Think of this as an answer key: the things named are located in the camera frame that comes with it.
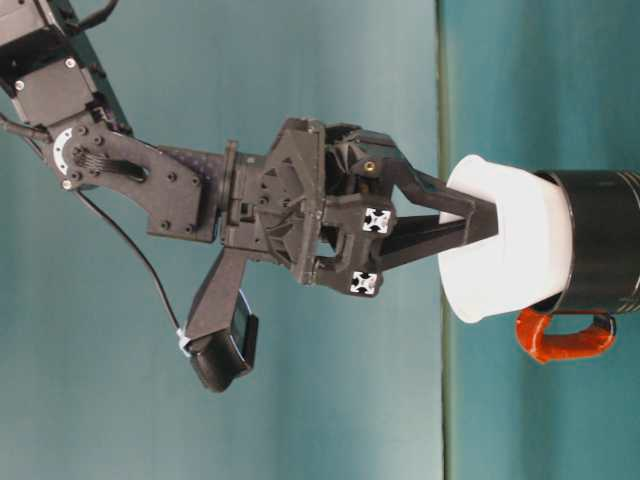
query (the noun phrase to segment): teal background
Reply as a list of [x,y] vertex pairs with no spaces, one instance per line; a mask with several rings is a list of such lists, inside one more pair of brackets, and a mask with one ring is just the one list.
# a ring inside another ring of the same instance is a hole
[[[444,0],[439,18],[451,166],[638,169],[638,2]],[[640,318],[619,318],[602,358],[544,367],[514,320],[447,322],[448,477],[638,478]]]
[[[131,0],[90,36],[141,139],[265,152],[286,116],[309,115],[389,132],[434,172],[434,13],[422,0]],[[1,478],[442,475],[433,259],[390,272],[369,302],[251,265],[257,368],[215,396],[126,246],[20,141],[0,136],[0,155]],[[184,318],[218,247],[146,237],[144,212],[91,195]]]

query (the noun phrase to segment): white cup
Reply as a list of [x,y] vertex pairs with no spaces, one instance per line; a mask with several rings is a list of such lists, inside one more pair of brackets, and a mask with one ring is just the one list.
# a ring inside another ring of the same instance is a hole
[[[438,255],[445,294],[461,320],[521,310],[565,288],[572,227],[559,187],[477,155],[458,163],[447,186],[494,203],[498,212],[498,235]],[[440,215],[440,223],[457,219]]]

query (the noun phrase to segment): wire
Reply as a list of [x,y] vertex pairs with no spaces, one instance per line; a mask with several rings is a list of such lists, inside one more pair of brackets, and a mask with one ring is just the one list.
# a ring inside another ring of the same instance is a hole
[[147,178],[144,168],[127,160],[114,160],[104,155],[96,155],[83,151],[79,158],[75,160],[76,165],[83,167],[91,172],[97,173],[115,173],[117,175],[126,175],[137,182],[144,182]]
[[[5,117],[2,113],[0,113],[0,125],[8,132],[15,133],[7,129],[5,126],[6,124],[17,125],[21,128],[31,130],[29,129],[29,127],[22,127],[21,125],[14,124],[10,120],[8,120],[7,117]],[[17,135],[19,135],[22,138],[22,140],[24,140],[24,142],[27,145],[29,145],[31,150],[33,150],[33,153],[35,153],[36,156],[40,158],[40,160],[44,161],[44,154],[42,153],[42,149],[35,142],[35,139],[33,136],[21,135],[19,133],[17,133]],[[156,290],[158,291],[158,294],[160,295],[160,299],[162,300],[162,305],[164,306],[164,309],[169,315],[169,319],[171,320],[171,323],[173,324],[176,330],[179,330],[180,323],[178,322],[178,319],[176,318],[176,314],[173,311],[173,307],[171,306],[171,302],[169,301],[167,292],[165,291],[164,286],[160,281],[160,276],[158,275],[158,272],[156,272],[155,268],[153,268],[153,265],[151,265],[151,262],[149,261],[149,259],[145,256],[144,253],[142,253],[142,250],[140,250],[140,247],[136,245],[136,243],[131,239],[131,237],[127,235],[124,229],[120,225],[118,225],[113,218],[111,218],[104,210],[102,210],[95,203],[89,200],[89,198],[86,195],[84,195],[82,192],[79,192],[77,190],[74,191],[73,193],[76,195],[76,197],[78,197],[78,200],[80,200],[80,202],[82,202],[82,204],[85,207],[87,207],[87,209],[89,209],[96,216],[104,220],[111,228],[113,228],[113,230],[115,230],[118,236],[125,241],[125,243],[131,248],[131,250],[133,250],[135,255],[142,261],[142,264],[147,269],[147,271],[149,272],[149,274],[153,279],[153,283],[156,287]]]
[[153,265],[151,265],[151,262],[147,259],[144,253],[142,253],[142,250],[140,250],[138,245],[136,245],[136,243],[131,239],[131,237],[127,235],[127,233],[122,229],[122,227],[120,227],[120,225],[116,223],[115,220],[113,220],[107,213],[105,213],[102,209],[100,209],[100,207],[98,207],[95,203],[89,200],[89,198],[87,198],[86,195],[84,195],[82,192],[79,192],[77,190],[74,191],[73,193],[78,197],[78,200],[80,200],[85,207],[87,207],[95,215],[97,215],[102,220],[104,220],[111,228],[113,228],[115,232],[118,234],[118,236],[125,241],[125,243],[131,248],[131,250],[133,250],[135,255],[142,261],[143,265],[145,266],[145,268],[153,278],[153,283],[155,284],[156,290],[160,295],[160,299],[162,300],[164,309],[169,315],[169,319],[171,320],[171,323],[173,324],[176,330],[179,330],[180,323],[178,322],[178,319],[176,318],[173,308],[171,307],[171,302],[169,301],[167,292],[165,291],[164,286],[160,281],[160,277],[158,276],[158,273],[156,272],[155,268],[153,268]]
[[51,143],[51,136],[48,132],[38,130],[35,128],[20,125],[19,123],[12,122],[0,112],[0,127],[7,133],[18,135],[22,138],[28,138],[31,140],[38,140],[40,142]]
[[100,10],[92,13],[88,17],[82,19],[78,23],[71,23],[70,25],[77,31],[77,33],[88,30],[89,28],[93,28],[101,23],[105,22],[109,16],[113,13],[116,6],[118,5],[119,0],[109,0],[107,5]]

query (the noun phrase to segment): bolt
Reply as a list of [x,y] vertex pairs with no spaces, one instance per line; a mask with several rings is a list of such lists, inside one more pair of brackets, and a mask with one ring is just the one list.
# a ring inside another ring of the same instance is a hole
[[364,171],[373,173],[376,171],[376,162],[368,161],[364,164]]

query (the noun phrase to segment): red handle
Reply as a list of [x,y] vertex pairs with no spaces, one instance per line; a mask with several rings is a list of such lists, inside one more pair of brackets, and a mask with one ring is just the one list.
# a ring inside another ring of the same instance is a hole
[[527,308],[516,320],[516,337],[520,346],[540,363],[595,357],[615,342],[616,321],[611,315],[593,314],[593,323],[581,332],[545,335],[544,331],[552,319],[552,314],[545,315]]

